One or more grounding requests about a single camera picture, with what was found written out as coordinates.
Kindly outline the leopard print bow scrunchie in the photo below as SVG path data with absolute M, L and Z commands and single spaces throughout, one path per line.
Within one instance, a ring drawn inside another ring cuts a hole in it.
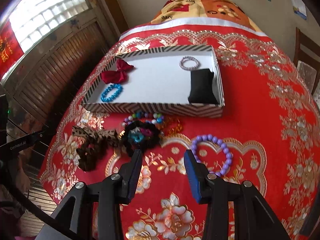
M 80 157 L 78 167 L 84 172 L 95 170 L 98 161 L 105 156 L 106 150 L 119 145 L 118 133 L 115 129 L 97 131 L 88 127 L 73 126 L 72 135 L 85 139 L 84 143 L 76 149 Z

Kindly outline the black scrunchie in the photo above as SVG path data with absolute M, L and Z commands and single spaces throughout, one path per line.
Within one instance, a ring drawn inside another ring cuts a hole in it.
M 144 153 L 152 149 L 160 142 L 161 132 L 156 125 L 149 122 L 134 121 L 128 124 L 121 136 L 122 148 L 129 157 L 132 157 L 135 150 Z

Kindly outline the red satin bow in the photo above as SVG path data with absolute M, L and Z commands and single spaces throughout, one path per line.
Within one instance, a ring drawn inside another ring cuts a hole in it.
M 116 61 L 117 70 L 107 70 L 101 73 L 101 79 L 105 84 L 122 84 L 128 80 L 128 72 L 134 70 L 134 66 L 128 64 L 123 59 Z

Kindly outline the black velvet cushion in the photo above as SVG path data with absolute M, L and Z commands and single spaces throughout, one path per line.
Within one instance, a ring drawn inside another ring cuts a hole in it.
M 213 94 L 214 73 L 209 69 L 194 70 L 190 73 L 191 90 L 188 96 L 189 103 L 218 105 Z

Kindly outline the striped white jewelry tray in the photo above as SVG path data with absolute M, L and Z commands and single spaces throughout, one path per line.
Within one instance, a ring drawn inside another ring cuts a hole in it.
M 198 85 L 191 83 L 191 72 L 183 70 L 179 63 L 185 56 L 191 56 L 200 63 L 199 70 L 205 70 L 213 77 L 201 94 L 216 103 L 190 103 L 188 97 Z M 112 102 L 103 102 L 101 95 L 108 87 L 101 78 L 104 71 L 116 70 L 116 62 L 123 59 L 134 70 L 129 72 L 123 91 Z M 182 45 L 149 48 L 112 57 L 106 66 L 97 72 L 81 105 L 90 112 L 175 114 L 201 118 L 218 118 L 225 106 L 223 85 L 217 57 L 212 46 Z

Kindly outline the brown slatted wooden door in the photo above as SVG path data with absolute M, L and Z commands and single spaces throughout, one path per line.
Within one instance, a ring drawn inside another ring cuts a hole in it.
M 9 134 L 55 129 L 111 43 L 99 8 L 72 17 L 37 42 L 1 81 L 1 93 L 9 102 Z

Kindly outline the red gold floral tablecloth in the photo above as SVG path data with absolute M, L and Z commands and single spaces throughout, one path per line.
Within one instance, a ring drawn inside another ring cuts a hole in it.
M 109 149 L 93 172 L 78 168 L 82 139 L 72 127 L 122 130 L 123 114 L 94 115 L 80 102 L 112 57 L 137 50 L 209 45 L 217 55 L 225 107 L 220 118 L 171 117 L 162 144 L 147 150 L 136 195 L 122 205 L 126 239 L 200 239 L 206 207 L 191 195 L 183 155 L 198 135 L 223 139 L 233 154 L 225 180 L 250 180 L 264 194 L 291 239 L 300 229 L 319 184 L 319 110 L 294 65 L 272 40 L 244 28 L 182 25 L 134 30 L 103 57 L 72 101 L 52 139 L 40 182 L 60 202 L 78 181 L 92 184 L 115 173 L 125 154 Z

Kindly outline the red paper window decoration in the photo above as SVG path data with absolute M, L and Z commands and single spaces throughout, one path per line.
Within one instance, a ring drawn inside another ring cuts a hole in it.
M 1 29 L 1 59 L 0 77 L 23 56 L 24 52 L 12 30 L 11 23 L 8 21 Z

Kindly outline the bright window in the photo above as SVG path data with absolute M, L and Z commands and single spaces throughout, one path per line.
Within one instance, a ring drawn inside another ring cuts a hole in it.
M 9 21 L 26 52 L 49 32 L 87 9 L 85 0 L 21 0 Z

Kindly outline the brown wooden chair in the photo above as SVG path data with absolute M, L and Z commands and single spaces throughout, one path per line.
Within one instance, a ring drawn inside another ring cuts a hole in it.
M 319 45 L 297 27 L 293 63 L 297 69 L 300 66 L 300 75 L 310 93 L 314 94 L 319 82 Z

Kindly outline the yellow orange love blanket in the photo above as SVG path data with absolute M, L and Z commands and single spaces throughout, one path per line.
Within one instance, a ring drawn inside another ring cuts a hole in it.
M 168 0 L 151 23 L 160 24 L 177 18 L 191 17 L 227 20 L 260 31 L 245 12 L 230 0 Z

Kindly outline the wall calendar poster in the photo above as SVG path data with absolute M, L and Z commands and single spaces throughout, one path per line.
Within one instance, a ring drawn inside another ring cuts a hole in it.
M 293 11 L 302 19 L 307 20 L 306 6 L 302 0 L 291 0 Z

